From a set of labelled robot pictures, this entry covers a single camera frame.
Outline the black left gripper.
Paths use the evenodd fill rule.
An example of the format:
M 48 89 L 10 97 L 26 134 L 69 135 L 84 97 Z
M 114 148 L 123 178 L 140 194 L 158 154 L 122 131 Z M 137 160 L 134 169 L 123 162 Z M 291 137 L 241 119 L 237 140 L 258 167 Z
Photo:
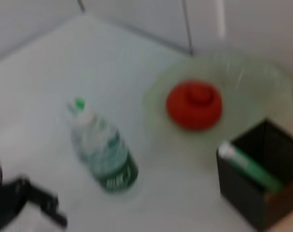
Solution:
M 67 216 L 59 211 L 58 196 L 46 189 L 30 185 L 28 179 L 18 178 L 0 184 L 0 230 L 21 212 L 27 201 L 38 206 L 59 227 L 67 227 Z

